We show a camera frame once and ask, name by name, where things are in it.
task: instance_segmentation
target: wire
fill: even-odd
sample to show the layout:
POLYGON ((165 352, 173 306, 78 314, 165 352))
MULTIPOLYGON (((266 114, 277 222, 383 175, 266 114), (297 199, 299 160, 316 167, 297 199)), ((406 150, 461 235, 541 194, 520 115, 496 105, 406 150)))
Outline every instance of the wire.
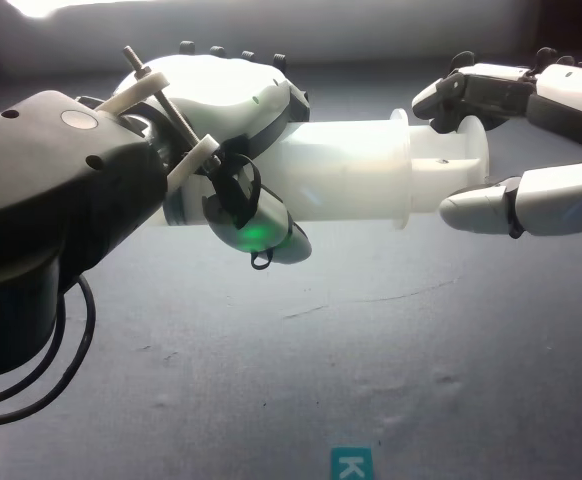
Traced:
POLYGON ((62 344, 62 338, 64 337, 64 328, 66 325, 66 311, 64 306, 64 297, 58 298, 58 307, 56 311, 56 321, 55 321, 55 332, 53 334, 53 340, 47 350, 46 355, 40 362, 40 364, 25 378, 20 380, 18 383, 6 390, 0 392, 0 402, 14 397, 25 388, 29 387, 33 382, 42 376, 44 372, 47 371, 55 356, 60 350, 60 345, 62 344))
MULTIPOLYGON (((78 278, 78 285, 80 285, 80 289, 82 290, 82 294, 84 295, 84 300, 87 306, 87 320, 84 329, 84 334, 82 336, 82 340, 80 341, 80 345, 78 346, 78 350, 75 354, 75 357, 73 358, 71 364, 62 375, 60 381, 55 385, 55 387, 51 389, 49 393, 47 393, 37 402, 32 403, 27 407, 24 407, 20 410, 16 410, 11 413, 0 415, 0 425, 6 425, 7 423, 17 422, 18 420, 22 420, 23 418, 38 413, 43 408, 47 407, 51 402, 53 402, 56 398, 60 396, 60 394, 67 388, 69 383, 71 383, 71 380, 73 380, 75 374, 78 372, 78 369, 80 368, 80 365, 84 360, 84 357, 89 351, 89 346, 91 345, 91 341, 93 340, 93 332, 95 331, 96 323, 95 300, 93 299, 93 292, 91 291, 91 287, 89 287, 89 283, 82 275, 80 275, 80 277, 78 278)), ((58 320, 56 320, 56 328, 58 326, 57 322, 62 323, 66 321, 64 297, 58 299, 57 317, 58 320)))

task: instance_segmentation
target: gray fabric surface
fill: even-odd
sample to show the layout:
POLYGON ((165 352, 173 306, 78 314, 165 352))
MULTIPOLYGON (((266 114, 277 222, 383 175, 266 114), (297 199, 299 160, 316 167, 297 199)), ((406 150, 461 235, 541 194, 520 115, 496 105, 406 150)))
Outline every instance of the gray fabric surface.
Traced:
MULTIPOLYGON (((444 64, 291 71, 314 120, 383 119, 444 64)), ((113 77, 0 85, 105 96, 113 77)), ((495 178, 582 160, 511 121, 495 178)), ((582 480, 582 234, 475 236, 437 215, 306 224, 301 265, 255 272, 205 227, 143 228, 87 273, 91 352, 50 407, 0 428, 0 479, 329 478, 334 446, 373 448, 376 477, 582 480)), ((57 380, 84 326, 68 298, 57 380)), ((0 387, 22 376, 0 378, 0 387)))

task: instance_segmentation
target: teal square tag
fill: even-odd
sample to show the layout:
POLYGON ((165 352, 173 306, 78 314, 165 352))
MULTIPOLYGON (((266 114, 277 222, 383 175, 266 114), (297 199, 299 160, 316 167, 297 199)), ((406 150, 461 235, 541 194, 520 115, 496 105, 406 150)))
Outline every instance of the teal square tag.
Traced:
POLYGON ((370 448, 337 447, 331 450, 331 480, 373 480, 370 448))

